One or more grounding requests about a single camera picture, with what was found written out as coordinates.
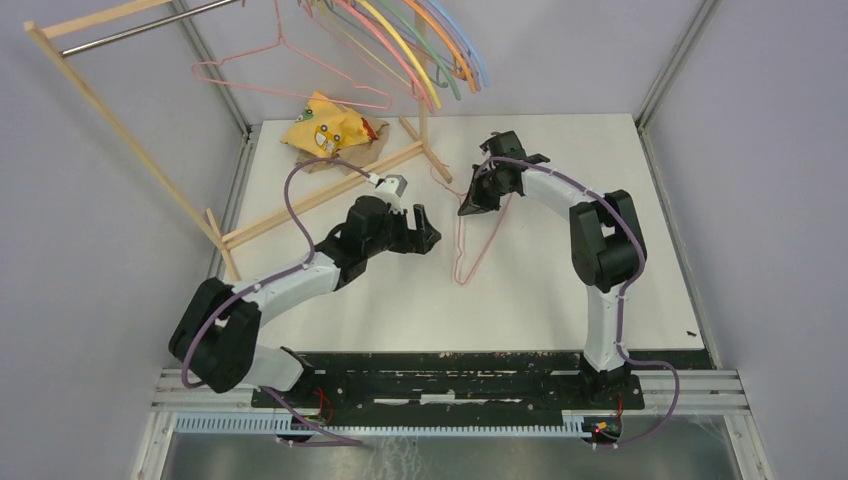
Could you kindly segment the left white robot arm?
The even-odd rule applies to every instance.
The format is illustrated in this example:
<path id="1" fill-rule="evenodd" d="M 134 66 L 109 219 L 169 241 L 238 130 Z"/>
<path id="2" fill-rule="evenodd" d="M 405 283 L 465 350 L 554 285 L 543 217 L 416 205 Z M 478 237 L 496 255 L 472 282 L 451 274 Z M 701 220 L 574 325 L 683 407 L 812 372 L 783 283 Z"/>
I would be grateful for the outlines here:
<path id="1" fill-rule="evenodd" d="M 290 406 L 307 404 L 315 390 L 310 365 L 286 347 L 260 345 L 260 330 L 300 304 L 344 288 L 371 258 L 384 252 L 426 255 L 441 239 L 423 205 L 396 210 L 366 195 L 304 259 L 283 271 L 243 286 L 203 281 L 168 345 L 181 363 L 183 386 L 226 393 L 249 384 L 275 389 Z"/>

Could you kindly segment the pink plastic hanger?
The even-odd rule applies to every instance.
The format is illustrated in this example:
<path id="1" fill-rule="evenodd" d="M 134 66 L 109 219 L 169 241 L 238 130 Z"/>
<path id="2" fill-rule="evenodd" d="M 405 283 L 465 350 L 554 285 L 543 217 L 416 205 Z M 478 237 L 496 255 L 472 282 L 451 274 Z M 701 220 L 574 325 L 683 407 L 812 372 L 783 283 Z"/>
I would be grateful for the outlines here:
<path id="1" fill-rule="evenodd" d="M 338 33 L 341 41 L 349 43 L 356 53 L 362 53 L 369 66 L 381 70 L 387 80 L 405 90 L 425 112 L 434 113 L 442 107 L 426 68 L 399 30 L 371 1 L 299 1 L 298 4 L 310 17 L 323 17 L 317 23 L 326 23 L 333 35 Z M 366 38 L 379 45 L 397 66 L 390 67 L 366 47 L 363 43 Z"/>

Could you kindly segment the green hanger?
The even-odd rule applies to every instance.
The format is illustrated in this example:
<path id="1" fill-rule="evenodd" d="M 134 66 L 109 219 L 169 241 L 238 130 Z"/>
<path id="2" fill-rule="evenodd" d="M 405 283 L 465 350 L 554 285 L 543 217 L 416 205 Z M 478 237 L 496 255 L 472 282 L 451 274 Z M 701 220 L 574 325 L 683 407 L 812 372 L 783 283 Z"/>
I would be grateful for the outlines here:
<path id="1" fill-rule="evenodd" d="M 476 93 L 485 75 L 456 23 L 435 1 L 317 1 L 336 29 L 376 62 L 383 76 L 418 101 L 442 107 L 438 88 L 462 99 L 458 84 Z"/>

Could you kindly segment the yellow hanger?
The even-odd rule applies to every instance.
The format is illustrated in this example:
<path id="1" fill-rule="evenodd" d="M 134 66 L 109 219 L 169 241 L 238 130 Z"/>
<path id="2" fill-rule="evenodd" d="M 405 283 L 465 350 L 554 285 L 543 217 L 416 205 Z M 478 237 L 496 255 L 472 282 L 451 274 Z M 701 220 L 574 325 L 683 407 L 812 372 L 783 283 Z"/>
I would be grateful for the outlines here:
<path id="1" fill-rule="evenodd" d="M 391 1 L 315 1 L 313 5 L 353 44 L 366 63 L 427 113 L 441 109 L 441 88 L 428 72 L 432 45 Z"/>

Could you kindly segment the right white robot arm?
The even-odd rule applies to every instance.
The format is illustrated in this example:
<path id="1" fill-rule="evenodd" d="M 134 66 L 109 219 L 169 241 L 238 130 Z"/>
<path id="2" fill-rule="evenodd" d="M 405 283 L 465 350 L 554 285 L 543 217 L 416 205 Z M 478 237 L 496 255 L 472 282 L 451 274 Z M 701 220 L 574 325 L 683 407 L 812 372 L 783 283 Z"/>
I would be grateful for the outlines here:
<path id="1" fill-rule="evenodd" d="M 484 160 L 472 167 L 458 216 L 497 211 L 504 196 L 517 194 L 548 207 L 569 227 L 573 268 L 587 289 L 587 337 L 581 354 L 589 374 L 577 382 L 580 400 L 602 408 L 618 393 L 612 374 L 628 354 L 623 345 L 627 288 L 642 274 L 647 252 L 630 194 L 599 194 L 550 166 L 542 154 L 526 153 L 513 131 L 494 133 L 480 146 Z"/>

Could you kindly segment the pink wire hanger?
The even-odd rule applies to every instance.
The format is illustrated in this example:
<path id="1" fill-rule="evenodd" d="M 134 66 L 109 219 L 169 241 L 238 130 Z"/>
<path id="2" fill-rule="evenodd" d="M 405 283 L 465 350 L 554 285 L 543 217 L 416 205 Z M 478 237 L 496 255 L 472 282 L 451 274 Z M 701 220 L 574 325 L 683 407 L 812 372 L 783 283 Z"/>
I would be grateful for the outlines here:
<path id="1" fill-rule="evenodd" d="M 450 187 L 448 185 L 447 180 L 445 180 L 445 178 L 438 172 L 438 169 L 436 169 L 433 166 L 431 166 L 429 168 L 430 168 L 429 173 L 430 173 L 430 177 L 432 178 L 432 180 L 437 185 L 439 185 L 444 191 L 449 193 L 454 198 L 454 200 L 456 200 L 457 206 L 460 205 L 462 200 L 467 199 L 468 191 L 460 192 L 458 190 L 453 189 L 452 187 Z M 473 258 L 473 261 L 471 261 L 471 263 L 470 263 L 470 265 L 468 266 L 467 269 L 465 268 L 466 267 L 466 260 L 467 260 L 466 257 L 470 258 L 469 251 L 467 249 L 467 234 L 468 234 L 468 227 L 466 225 L 467 222 L 465 220 L 463 220 L 462 218 L 459 218 L 459 217 L 456 217 L 453 220 L 452 240 L 453 240 L 454 252 L 453 252 L 453 256 L 452 256 L 452 267 L 451 267 L 451 276 L 450 277 L 451 277 L 451 280 L 454 284 L 456 284 L 460 287 L 465 287 L 465 286 L 468 286 L 473 281 L 473 279 L 476 276 L 479 268 L 484 263 L 486 256 L 487 256 L 492 244 L 495 242 L 495 239 L 497 238 L 497 235 L 498 235 L 498 233 L 501 229 L 501 226 L 503 224 L 503 221 L 506 217 L 506 212 L 509 210 L 511 200 L 512 200 L 511 197 L 507 198 L 506 205 L 502 208 L 502 210 L 500 210 L 500 213 L 497 217 L 497 220 L 493 224 L 493 227 L 492 227 L 488 237 L 486 238 L 486 240 L 484 241 L 484 243 L 480 247 L 479 251 L 477 252 L 476 256 Z"/>
<path id="2" fill-rule="evenodd" d="M 292 98 L 298 98 L 298 99 L 304 99 L 304 100 L 320 100 L 320 101 L 326 101 L 326 102 L 331 103 L 331 104 L 335 104 L 335 105 L 339 105 L 339 106 L 345 106 L 345 107 L 360 107 L 360 108 L 369 108 L 369 109 L 387 111 L 393 106 L 393 97 L 391 95 L 389 95 L 387 92 L 380 90 L 380 89 L 377 89 L 377 88 L 374 88 L 374 87 L 371 87 L 369 85 L 360 85 L 350 75 L 348 75 L 344 71 L 331 66 L 330 64 L 320 60 L 319 58 L 315 57 L 314 55 L 307 53 L 305 50 L 300 49 L 300 48 L 296 47 L 295 45 L 291 44 L 289 42 L 287 36 L 286 36 L 286 33 L 285 33 L 284 23 L 283 23 L 283 20 L 282 20 L 280 2 L 274 1 L 273 5 L 274 5 L 274 14 L 275 14 L 275 26 L 276 26 L 276 40 L 275 40 L 274 43 L 271 43 L 271 44 L 265 45 L 265 46 L 261 46 L 261 47 L 255 48 L 255 49 L 245 50 L 245 51 L 242 51 L 240 53 L 224 57 L 221 60 L 205 60 L 205 61 L 198 61 L 196 63 L 193 63 L 190 66 L 190 72 L 194 76 L 194 78 L 201 81 L 201 82 L 210 83 L 210 84 L 217 85 L 217 86 L 233 87 L 233 88 L 240 89 L 240 90 L 258 92 L 258 93 L 264 93 L 264 94 L 270 94 L 270 95 L 282 96 L 282 97 L 292 97 Z M 213 78 L 212 76 L 201 75 L 199 73 L 199 70 L 201 68 L 209 68 L 209 69 L 222 68 L 229 61 L 234 61 L 234 60 L 238 60 L 238 59 L 242 59 L 242 58 L 247 58 L 247 57 L 259 55 L 259 54 L 262 54 L 262 53 L 266 53 L 266 52 L 278 49 L 280 47 L 285 47 L 288 50 L 297 54 L 298 56 L 318 65 L 319 67 L 329 71 L 330 73 L 333 73 L 333 74 L 341 77 L 342 79 L 347 80 L 356 90 L 363 90 L 363 91 L 370 92 L 370 93 L 373 93 L 373 94 L 380 96 L 381 98 L 383 98 L 385 100 L 385 102 L 382 103 L 382 104 L 363 103 L 363 102 L 354 102 L 354 101 L 348 101 L 348 100 L 333 98 L 333 97 L 326 96 L 324 94 L 321 94 L 320 96 L 316 96 L 315 94 L 306 95 L 306 94 L 300 94 L 300 93 L 296 93 L 296 92 L 292 92 L 292 91 L 288 91 L 288 90 L 284 90 L 284 89 L 279 89 L 279 88 L 269 88 L 269 87 L 262 87 L 262 86 L 259 86 L 259 85 L 249 84 L 249 83 L 244 83 L 244 82 L 233 82 L 233 81 L 229 81 L 229 80 L 226 80 L 226 79 L 216 79 L 216 78 Z"/>

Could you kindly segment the light blue hanger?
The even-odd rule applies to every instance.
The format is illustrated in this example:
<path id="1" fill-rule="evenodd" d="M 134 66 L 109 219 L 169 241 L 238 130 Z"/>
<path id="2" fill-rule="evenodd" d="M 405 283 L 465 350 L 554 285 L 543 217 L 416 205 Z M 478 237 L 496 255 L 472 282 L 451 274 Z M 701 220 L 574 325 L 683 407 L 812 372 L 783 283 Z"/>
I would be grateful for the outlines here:
<path id="1" fill-rule="evenodd" d="M 483 87 L 490 87 L 490 79 L 485 62 L 483 61 L 476 47 L 471 42 L 469 35 L 459 25 L 459 22 L 455 20 L 453 16 L 448 12 L 447 8 L 442 4 L 441 1 L 430 1 L 430 4 L 435 8 L 435 10 L 439 14 L 442 15 L 448 25 L 452 27 L 454 32 L 458 35 L 460 43 L 465 48 L 466 52 L 470 55 L 471 63 L 477 68 L 477 72 L 480 74 L 479 82 L 482 84 Z"/>

